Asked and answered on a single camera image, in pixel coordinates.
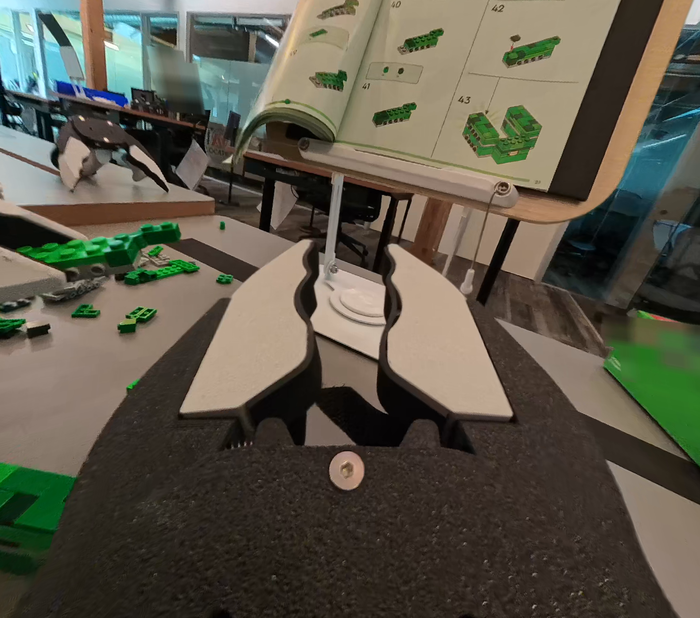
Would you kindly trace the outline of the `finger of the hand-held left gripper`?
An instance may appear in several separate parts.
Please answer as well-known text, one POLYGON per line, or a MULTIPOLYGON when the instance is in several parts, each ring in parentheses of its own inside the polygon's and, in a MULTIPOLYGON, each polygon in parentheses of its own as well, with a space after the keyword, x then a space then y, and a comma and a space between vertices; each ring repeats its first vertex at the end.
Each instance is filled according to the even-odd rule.
POLYGON ((2 248, 16 250, 50 243, 63 245, 71 240, 86 241, 88 238, 73 228, 1 200, 2 248))
POLYGON ((20 254, 1 255, 1 302, 33 298, 68 284, 63 272, 20 254))

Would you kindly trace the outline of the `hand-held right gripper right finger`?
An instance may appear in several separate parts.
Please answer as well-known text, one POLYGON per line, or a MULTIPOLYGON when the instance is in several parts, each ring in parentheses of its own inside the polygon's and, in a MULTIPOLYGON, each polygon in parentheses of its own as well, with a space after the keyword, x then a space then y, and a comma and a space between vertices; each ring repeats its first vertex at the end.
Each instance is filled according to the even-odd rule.
POLYGON ((398 245, 386 248, 384 268, 380 403, 407 427, 435 423, 443 447, 471 448, 466 423, 510 422, 514 412, 468 302, 398 245))

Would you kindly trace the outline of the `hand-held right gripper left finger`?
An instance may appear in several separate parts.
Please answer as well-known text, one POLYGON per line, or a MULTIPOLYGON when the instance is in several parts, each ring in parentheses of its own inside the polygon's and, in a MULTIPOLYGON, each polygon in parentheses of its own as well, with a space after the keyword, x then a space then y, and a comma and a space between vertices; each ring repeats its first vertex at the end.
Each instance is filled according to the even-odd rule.
POLYGON ((180 405, 185 420, 231 419, 251 440, 276 418, 302 446, 322 388, 311 317, 319 247, 303 239, 248 278, 230 298, 180 405))

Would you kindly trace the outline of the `green and grey brick assembly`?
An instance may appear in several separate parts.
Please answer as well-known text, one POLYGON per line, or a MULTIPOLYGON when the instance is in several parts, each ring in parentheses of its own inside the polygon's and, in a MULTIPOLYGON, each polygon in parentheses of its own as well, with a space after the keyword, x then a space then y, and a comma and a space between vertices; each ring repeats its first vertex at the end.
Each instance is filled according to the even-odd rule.
POLYGON ((131 233, 113 237, 72 239, 66 243, 18 247, 15 251, 35 262, 43 263, 65 274, 68 282, 104 275, 125 274, 134 269, 141 250, 181 238, 180 227, 170 221, 145 224, 131 233))

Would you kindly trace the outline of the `grey desk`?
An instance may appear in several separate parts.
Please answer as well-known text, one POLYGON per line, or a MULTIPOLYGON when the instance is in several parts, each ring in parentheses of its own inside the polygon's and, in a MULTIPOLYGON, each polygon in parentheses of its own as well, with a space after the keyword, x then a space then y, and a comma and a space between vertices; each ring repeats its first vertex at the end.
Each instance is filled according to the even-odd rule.
POLYGON ((240 447, 180 403, 233 287, 290 242, 181 220, 202 272, 96 320, 1 343, 1 461, 77 482, 19 617, 698 617, 699 469, 583 354, 532 348, 473 307, 515 421, 396 425, 377 365, 319 339, 307 445, 278 421, 240 447))

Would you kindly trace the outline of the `long background desk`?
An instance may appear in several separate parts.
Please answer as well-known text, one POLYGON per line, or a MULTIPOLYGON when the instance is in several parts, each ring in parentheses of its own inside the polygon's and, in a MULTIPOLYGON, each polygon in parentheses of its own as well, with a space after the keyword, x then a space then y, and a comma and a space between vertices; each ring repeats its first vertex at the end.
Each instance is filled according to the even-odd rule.
POLYGON ((184 159, 192 141, 202 147, 208 115, 179 115, 164 107, 146 105, 157 96, 150 91, 137 95, 137 105, 116 107, 100 100, 59 94, 50 99, 18 91, 1 92, 1 124, 27 132, 44 141, 56 142, 59 130, 70 116, 83 115, 113 122, 140 141, 157 161, 165 179, 178 186, 185 182, 176 168, 184 159))

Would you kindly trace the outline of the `wood-top desk with black legs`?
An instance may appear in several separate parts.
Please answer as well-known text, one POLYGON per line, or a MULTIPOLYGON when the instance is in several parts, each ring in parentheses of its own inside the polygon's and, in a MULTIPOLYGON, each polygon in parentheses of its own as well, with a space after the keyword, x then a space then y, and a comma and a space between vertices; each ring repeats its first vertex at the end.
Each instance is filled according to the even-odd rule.
MULTIPOLYGON (((244 172, 261 177, 263 179, 262 206, 258 228, 262 231, 270 231, 270 215, 275 182, 282 182, 293 187, 297 199, 300 192, 314 189, 318 185, 331 185, 330 171, 312 168, 309 164, 300 161, 290 161, 275 154, 267 154, 261 151, 248 151, 244 155, 244 172)), ((381 226, 380 239, 374 256, 373 272, 380 272, 384 259, 384 250, 390 243, 391 233, 395 224, 399 202, 407 201, 407 209, 410 209, 413 194, 402 192, 396 187, 381 184, 365 179, 350 178, 344 184, 365 186, 381 192, 382 198, 389 198, 389 207, 381 226)))

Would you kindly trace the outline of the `grey and black clamp tool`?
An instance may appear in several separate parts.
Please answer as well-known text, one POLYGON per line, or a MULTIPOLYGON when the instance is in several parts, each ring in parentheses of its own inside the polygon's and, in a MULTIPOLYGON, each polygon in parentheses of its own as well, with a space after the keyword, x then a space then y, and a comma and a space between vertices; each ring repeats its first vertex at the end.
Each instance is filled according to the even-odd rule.
POLYGON ((166 193, 170 191, 157 160, 145 146, 109 120, 70 116, 60 129, 50 158, 70 192, 112 161, 130 170, 133 181, 149 178, 166 193))

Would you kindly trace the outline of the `white table with wooden edge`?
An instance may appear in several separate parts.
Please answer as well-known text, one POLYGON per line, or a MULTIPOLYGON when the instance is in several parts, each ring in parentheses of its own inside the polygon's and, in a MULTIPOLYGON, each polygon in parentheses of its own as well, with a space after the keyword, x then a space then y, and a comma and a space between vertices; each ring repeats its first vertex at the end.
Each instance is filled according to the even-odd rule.
POLYGON ((135 182, 128 169, 112 163, 70 191, 50 163, 52 148, 1 127, 1 186, 7 201, 69 227, 214 214, 212 198, 174 185, 165 192, 149 178, 135 182))

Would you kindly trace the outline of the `blue storage bins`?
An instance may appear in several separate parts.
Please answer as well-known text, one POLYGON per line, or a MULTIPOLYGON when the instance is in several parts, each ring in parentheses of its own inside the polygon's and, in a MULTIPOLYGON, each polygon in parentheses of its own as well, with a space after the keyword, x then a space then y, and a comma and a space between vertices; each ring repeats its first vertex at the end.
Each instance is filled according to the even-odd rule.
POLYGON ((89 100, 91 102, 103 103, 120 108, 129 107, 128 98, 120 93, 114 93, 108 90, 95 90, 93 88, 83 87, 79 83, 60 80, 54 80, 54 86, 57 95, 76 97, 78 99, 89 100))

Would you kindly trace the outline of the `hanging paper sheet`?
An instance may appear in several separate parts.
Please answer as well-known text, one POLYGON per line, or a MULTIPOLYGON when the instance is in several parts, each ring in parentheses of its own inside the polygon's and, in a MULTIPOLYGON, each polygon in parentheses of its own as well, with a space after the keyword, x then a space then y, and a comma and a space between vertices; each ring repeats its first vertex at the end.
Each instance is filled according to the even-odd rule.
POLYGON ((196 190, 209 164, 209 157, 196 139, 192 139, 188 151, 175 168, 175 175, 184 187, 196 190))
POLYGON ((277 230, 293 210, 297 202, 297 196, 291 185, 275 182, 272 209, 270 215, 270 227, 277 230))

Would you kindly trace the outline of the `black office chair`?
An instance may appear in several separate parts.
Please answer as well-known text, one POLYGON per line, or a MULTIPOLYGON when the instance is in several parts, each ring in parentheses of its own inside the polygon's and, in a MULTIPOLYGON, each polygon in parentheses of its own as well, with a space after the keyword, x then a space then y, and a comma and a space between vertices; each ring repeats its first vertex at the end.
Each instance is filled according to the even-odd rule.
MULTIPOLYGON (((329 184, 318 185, 314 189, 300 192, 300 200, 308 203, 314 210, 326 215, 330 211, 332 187, 329 184)), ((356 224, 358 222, 372 223, 380 216, 381 210, 380 191, 365 186, 344 184, 342 200, 339 209, 339 220, 336 236, 336 247, 342 244, 349 248, 360 258, 362 268, 367 268, 368 249, 364 243, 345 233, 343 224, 356 224)))

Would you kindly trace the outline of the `green flat box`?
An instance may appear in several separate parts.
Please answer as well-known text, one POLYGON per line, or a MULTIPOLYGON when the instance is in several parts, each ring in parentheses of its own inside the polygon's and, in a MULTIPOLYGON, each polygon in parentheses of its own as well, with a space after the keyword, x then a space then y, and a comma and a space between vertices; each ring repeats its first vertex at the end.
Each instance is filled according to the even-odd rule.
POLYGON ((603 367, 699 464, 699 326, 636 311, 602 325, 603 367))

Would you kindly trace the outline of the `green brick U-shaped build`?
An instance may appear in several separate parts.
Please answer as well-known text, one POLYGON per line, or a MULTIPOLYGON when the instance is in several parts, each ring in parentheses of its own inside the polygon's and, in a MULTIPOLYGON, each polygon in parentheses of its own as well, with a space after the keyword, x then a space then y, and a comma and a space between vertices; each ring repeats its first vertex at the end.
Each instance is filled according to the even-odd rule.
POLYGON ((1 571, 28 575, 48 556, 75 477, 1 463, 1 571))

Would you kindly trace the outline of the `open brick instruction booklet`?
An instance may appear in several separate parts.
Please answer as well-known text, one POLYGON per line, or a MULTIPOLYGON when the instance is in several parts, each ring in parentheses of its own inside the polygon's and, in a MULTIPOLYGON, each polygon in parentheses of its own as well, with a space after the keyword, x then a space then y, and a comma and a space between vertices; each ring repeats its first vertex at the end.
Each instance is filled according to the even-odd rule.
POLYGON ((241 125, 311 163, 452 195, 549 192, 622 0, 299 0, 241 125))

